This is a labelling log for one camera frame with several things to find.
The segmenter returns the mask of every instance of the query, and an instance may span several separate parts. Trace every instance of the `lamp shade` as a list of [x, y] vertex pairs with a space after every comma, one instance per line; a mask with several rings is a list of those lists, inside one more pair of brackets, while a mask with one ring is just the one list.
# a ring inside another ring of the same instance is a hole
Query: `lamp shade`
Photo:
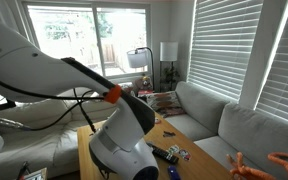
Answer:
[[127, 58], [131, 68], [140, 68], [148, 65], [149, 57], [146, 50], [128, 51]]
[[161, 42], [160, 61], [177, 61], [177, 42]]

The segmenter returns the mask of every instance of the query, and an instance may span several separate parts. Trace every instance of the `coffee table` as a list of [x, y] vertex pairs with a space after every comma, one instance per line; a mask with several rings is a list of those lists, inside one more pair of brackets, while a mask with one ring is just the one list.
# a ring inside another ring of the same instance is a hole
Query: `coffee table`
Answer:
[[[153, 142], [154, 145], [167, 150], [173, 145], [179, 146], [181, 149], [187, 150], [191, 154], [191, 159], [185, 161], [179, 154], [179, 161], [176, 169], [182, 180], [191, 179], [231, 179], [231, 176], [222, 165], [195, 145], [191, 140], [186, 138], [181, 132], [174, 128], [170, 123], [156, 113], [156, 117], [161, 120], [160, 124], [156, 124], [154, 128], [145, 135], [146, 141]], [[95, 127], [99, 128], [104, 122], [95, 123]], [[174, 132], [173, 137], [163, 137], [164, 131]], [[80, 175], [82, 180], [101, 180], [104, 179], [100, 174], [96, 165], [93, 164], [89, 153], [89, 135], [91, 129], [89, 126], [80, 127], [78, 134], [78, 153], [80, 163]], [[167, 173], [167, 167], [170, 165], [166, 161], [156, 157], [159, 167], [158, 179], [170, 179]], [[117, 174], [110, 174], [111, 180], [121, 179]]]

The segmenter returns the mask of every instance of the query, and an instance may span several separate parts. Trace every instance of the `pillow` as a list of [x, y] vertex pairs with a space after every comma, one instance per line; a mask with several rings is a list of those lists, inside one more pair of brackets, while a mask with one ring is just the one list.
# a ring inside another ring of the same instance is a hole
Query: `pillow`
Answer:
[[148, 105], [164, 118], [186, 114], [178, 101], [175, 91], [148, 94], [146, 97]]

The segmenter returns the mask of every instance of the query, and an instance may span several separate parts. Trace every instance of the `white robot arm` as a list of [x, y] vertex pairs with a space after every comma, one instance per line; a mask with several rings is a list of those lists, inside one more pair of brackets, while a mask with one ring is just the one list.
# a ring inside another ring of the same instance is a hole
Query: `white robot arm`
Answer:
[[[115, 85], [72, 58], [54, 59], [0, 23], [0, 94], [19, 102], [41, 101], [75, 87], [112, 95]], [[158, 167], [143, 136], [154, 126], [154, 112], [125, 92], [117, 110], [90, 141], [99, 169], [123, 179], [157, 179]]]

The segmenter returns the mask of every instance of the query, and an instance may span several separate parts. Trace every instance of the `white sofa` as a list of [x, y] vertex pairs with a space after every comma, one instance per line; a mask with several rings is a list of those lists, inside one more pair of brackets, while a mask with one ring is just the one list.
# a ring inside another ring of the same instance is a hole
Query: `white sofa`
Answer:
[[166, 120], [220, 164], [232, 169], [225, 155], [235, 158], [240, 151], [248, 166], [288, 179], [284, 167], [267, 159], [271, 152], [288, 153], [288, 122], [229, 103], [186, 82], [179, 82], [175, 91], [187, 114]]
[[[38, 128], [59, 118], [76, 101], [46, 100], [0, 111], [0, 118]], [[93, 122], [106, 120], [116, 106], [103, 101], [89, 101], [83, 107]], [[0, 127], [5, 145], [0, 153], [0, 180], [15, 179], [24, 161], [31, 171], [47, 167], [48, 177], [79, 170], [77, 128], [87, 125], [77, 106], [54, 126], [42, 131], [19, 131]]]

